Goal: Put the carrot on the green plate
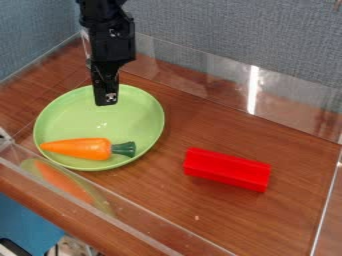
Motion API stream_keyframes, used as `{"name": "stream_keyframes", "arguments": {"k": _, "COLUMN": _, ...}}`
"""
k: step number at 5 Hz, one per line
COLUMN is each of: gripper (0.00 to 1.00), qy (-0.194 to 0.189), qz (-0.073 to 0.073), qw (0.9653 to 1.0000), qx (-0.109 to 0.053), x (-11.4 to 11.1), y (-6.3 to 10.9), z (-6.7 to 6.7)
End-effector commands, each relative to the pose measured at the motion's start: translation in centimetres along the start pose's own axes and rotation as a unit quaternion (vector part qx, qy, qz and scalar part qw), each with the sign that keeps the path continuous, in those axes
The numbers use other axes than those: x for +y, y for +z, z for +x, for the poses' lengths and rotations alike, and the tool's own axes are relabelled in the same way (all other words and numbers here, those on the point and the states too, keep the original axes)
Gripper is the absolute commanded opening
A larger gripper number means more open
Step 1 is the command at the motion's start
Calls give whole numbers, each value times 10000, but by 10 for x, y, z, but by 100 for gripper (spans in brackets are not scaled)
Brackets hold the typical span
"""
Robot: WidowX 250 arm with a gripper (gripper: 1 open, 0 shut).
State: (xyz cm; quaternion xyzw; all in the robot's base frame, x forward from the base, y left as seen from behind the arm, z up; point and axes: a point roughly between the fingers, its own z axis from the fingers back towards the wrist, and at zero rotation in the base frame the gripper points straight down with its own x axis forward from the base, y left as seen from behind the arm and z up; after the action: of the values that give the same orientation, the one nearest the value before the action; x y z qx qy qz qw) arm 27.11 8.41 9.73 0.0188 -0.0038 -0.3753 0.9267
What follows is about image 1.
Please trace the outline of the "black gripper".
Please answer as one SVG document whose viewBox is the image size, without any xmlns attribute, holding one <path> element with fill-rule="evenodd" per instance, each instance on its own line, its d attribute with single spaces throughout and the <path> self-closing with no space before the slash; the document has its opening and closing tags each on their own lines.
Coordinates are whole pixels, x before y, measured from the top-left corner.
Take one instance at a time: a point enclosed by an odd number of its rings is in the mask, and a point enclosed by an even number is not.
<svg viewBox="0 0 342 256">
<path fill-rule="evenodd" d="M 135 22 L 130 16 L 87 18 L 91 43 L 91 79 L 95 104 L 115 105 L 119 99 L 119 68 L 135 60 Z"/>
</svg>

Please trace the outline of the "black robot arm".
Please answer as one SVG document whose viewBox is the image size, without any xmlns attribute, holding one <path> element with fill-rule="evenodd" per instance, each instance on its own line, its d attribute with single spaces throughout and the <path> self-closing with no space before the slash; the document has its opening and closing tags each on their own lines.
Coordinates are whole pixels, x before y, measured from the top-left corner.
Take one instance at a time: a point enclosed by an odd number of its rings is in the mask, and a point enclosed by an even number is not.
<svg viewBox="0 0 342 256">
<path fill-rule="evenodd" d="M 89 34 L 95 104 L 115 105 L 119 69 L 137 59 L 135 21 L 123 10 L 127 0 L 77 0 L 79 22 Z"/>
</svg>

